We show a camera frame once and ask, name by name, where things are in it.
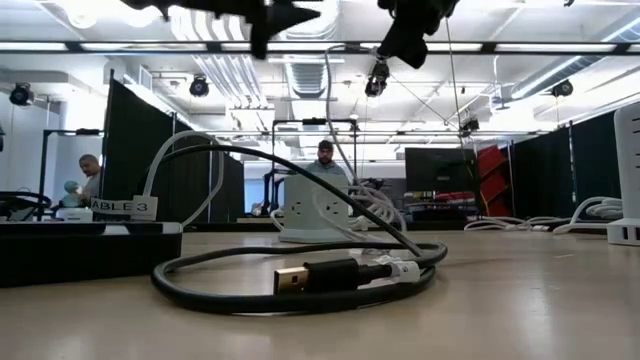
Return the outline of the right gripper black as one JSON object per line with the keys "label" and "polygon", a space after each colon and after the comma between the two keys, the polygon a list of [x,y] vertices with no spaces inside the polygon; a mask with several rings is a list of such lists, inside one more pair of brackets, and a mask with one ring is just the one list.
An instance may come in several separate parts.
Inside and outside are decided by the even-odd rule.
{"label": "right gripper black", "polygon": [[425,63],[428,48],[423,39],[429,23],[450,17],[460,0],[379,0],[379,7],[395,19],[377,50],[378,58],[396,57],[414,69]]}

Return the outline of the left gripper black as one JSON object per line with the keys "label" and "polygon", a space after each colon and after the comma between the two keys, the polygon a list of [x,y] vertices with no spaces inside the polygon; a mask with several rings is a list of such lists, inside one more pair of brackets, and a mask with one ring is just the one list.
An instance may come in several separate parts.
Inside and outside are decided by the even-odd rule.
{"label": "left gripper black", "polygon": [[157,8],[164,21],[170,20],[169,8],[181,8],[210,12],[219,18],[222,15],[238,15],[251,21],[251,55],[265,59],[270,39],[296,25],[318,18],[317,10],[300,7],[292,0],[120,0],[135,10]]}

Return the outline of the mint green power cube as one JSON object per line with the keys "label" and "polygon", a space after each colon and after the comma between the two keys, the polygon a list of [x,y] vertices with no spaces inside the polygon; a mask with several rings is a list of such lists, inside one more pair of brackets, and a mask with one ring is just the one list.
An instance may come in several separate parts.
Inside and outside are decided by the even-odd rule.
{"label": "mint green power cube", "polygon": [[284,179],[283,229],[279,240],[297,244],[348,241],[334,228],[348,227],[349,205],[302,175]]}

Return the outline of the black USB cable white tag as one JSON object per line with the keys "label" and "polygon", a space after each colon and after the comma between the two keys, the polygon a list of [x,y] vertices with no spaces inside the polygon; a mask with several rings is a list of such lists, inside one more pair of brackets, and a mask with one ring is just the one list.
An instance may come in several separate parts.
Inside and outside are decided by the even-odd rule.
{"label": "black USB cable white tag", "polygon": [[[233,152],[253,155],[278,163],[337,196],[358,209],[365,218],[380,226],[395,241],[334,242],[299,247],[242,247],[207,252],[172,259],[157,265],[151,275],[155,289],[173,304],[203,313],[266,314],[266,313],[330,313],[352,310],[401,300],[426,290],[436,274],[436,265],[448,254],[443,243],[419,243],[409,240],[392,225],[378,218],[364,206],[342,193],[334,185],[310,171],[273,154],[231,145],[196,145],[167,153],[160,150],[148,168],[144,190],[153,187],[160,165],[183,156],[200,152]],[[196,292],[172,283],[168,272],[180,268],[239,255],[293,255],[342,249],[405,249],[413,254],[410,260],[360,264],[353,258],[305,263],[300,267],[274,272],[271,295],[217,295]]]}

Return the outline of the black tray with label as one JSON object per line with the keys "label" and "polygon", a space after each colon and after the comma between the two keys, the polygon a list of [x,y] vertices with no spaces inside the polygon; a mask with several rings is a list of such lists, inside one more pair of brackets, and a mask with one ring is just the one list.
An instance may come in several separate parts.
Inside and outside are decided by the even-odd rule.
{"label": "black tray with label", "polygon": [[141,276],[181,256],[182,226],[0,223],[0,288]]}

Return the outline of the black monitor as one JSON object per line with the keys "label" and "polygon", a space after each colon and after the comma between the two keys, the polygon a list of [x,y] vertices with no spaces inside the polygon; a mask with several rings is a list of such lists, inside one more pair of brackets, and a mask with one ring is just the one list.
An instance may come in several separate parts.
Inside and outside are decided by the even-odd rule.
{"label": "black monitor", "polygon": [[471,149],[405,149],[406,189],[411,192],[475,192],[476,155]]}

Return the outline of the person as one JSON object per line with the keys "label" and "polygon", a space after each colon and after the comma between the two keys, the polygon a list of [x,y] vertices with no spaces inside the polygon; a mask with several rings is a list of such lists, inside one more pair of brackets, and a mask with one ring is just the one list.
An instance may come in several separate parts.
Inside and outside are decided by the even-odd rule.
{"label": "person", "polygon": [[79,158],[79,167],[86,177],[86,183],[81,186],[76,181],[66,181],[60,204],[63,208],[88,207],[92,198],[99,196],[101,166],[98,159],[91,154],[84,154]]}
{"label": "person", "polygon": [[333,160],[334,145],[328,140],[318,144],[317,159],[306,167],[311,173],[346,176],[345,171]]}

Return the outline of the black overhead light bar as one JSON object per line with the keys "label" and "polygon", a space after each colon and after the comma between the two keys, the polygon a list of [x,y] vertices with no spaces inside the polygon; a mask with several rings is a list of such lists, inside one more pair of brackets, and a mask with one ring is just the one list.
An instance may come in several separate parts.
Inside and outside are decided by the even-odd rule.
{"label": "black overhead light bar", "polygon": [[[640,42],[465,42],[427,41],[430,55],[640,56]],[[273,41],[267,52],[281,55],[365,54],[378,42]],[[250,53],[248,41],[9,41],[0,54],[101,54],[112,56],[207,55]]]}

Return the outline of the red bin rack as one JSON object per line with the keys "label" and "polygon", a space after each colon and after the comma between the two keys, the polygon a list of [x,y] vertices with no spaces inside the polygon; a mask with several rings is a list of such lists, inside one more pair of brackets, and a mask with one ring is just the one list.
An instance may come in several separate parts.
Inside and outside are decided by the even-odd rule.
{"label": "red bin rack", "polygon": [[506,153],[497,145],[484,148],[478,152],[477,165],[486,215],[511,216],[511,169]]}

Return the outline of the black partition curtain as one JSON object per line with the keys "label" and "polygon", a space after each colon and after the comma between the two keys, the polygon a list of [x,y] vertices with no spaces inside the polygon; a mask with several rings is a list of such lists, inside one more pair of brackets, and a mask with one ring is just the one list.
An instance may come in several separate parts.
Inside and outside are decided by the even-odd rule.
{"label": "black partition curtain", "polygon": [[[146,175],[163,143],[189,126],[139,98],[113,79],[105,115],[101,197],[130,200],[143,192]],[[217,153],[191,153],[160,165],[151,195],[158,199],[157,219],[167,222],[187,220],[213,190],[218,176]],[[195,225],[232,223],[242,217],[244,167],[230,155],[224,156],[223,185]]]}
{"label": "black partition curtain", "polygon": [[584,200],[621,196],[614,114],[566,125],[512,148],[515,214],[569,217]]}

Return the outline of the white power tower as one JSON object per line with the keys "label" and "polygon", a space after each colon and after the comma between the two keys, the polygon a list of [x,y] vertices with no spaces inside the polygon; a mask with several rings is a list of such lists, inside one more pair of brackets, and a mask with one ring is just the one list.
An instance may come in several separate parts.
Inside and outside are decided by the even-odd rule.
{"label": "white power tower", "polygon": [[640,102],[614,113],[622,218],[607,225],[609,244],[640,247]]}

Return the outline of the silver ventilation duct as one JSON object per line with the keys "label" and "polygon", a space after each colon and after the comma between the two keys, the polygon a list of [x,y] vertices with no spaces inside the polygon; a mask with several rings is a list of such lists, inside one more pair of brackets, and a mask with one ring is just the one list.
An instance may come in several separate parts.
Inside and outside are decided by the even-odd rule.
{"label": "silver ventilation duct", "polygon": [[[338,20],[316,19],[297,25],[280,34],[282,40],[328,41],[336,38]],[[293,93],[301,99],[320,98],[327,87],[326,63],[323,55],[284,55],[287,80]]]}
{"label": "silver ventilation duct", "polygon": [[600,62],[603,55],[561,57],[511,88],[509,99],[520,100],[547,90]]}

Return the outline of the black background station frame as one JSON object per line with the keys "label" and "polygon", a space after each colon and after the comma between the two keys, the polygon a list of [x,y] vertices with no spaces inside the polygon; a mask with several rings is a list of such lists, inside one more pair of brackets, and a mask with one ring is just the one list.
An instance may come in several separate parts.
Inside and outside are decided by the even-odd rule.
{"label": "black background station frame", "polygon": [[[334,147],[338,150],[344,164],[347,167],[347,170],[351,173],[353,177],[356,177],[357,172],[357,137],[359,136],[359,127],[358,121],[353,119],[338,119],[331,120],[329,118],[308,118],[302,120],[283,120],[283,119],[275,119],[272,122],[271,130],[269,132],[271,137],[271,153],[275,153],[275,144],[276,138],[280,136],[280,132],[276,129],[276,127],[280,124],[288,124],[288,123],[296,123],[302,125],[326,125],[329,130],[328,134],[331,136]],[[338,129],[334,128],[335,123],[346,123],[350,125],[350,129],[346,131],[346,135],[351,137],[353,140],[353,150],[354,150],[354,158],[353,160],[349,160],[341,148],[341,143],[339,142],[339,133]]]}
{"label": "black background station frame", "polygon": [[64,184],[77,182],[80,186],[86,178],[79,166],[82,155],[101,158],[103,131],[98,129],[54,130],[45,129],[42,134],[38,193],[57,206],[66,195]]}

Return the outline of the black aluminium table frame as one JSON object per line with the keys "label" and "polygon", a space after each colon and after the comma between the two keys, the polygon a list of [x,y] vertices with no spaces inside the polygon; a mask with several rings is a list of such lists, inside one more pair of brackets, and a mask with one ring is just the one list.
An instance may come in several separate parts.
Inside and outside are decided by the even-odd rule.
{"label": "black aluminium table frame", "polygon": [[[408,222],[408,231],[462,231],[467,225],[464,220]],[[188,225],[185,233],[208,232],[278,232],[279,229],[271,220],[264,219],[257,223],[201,223]]]}

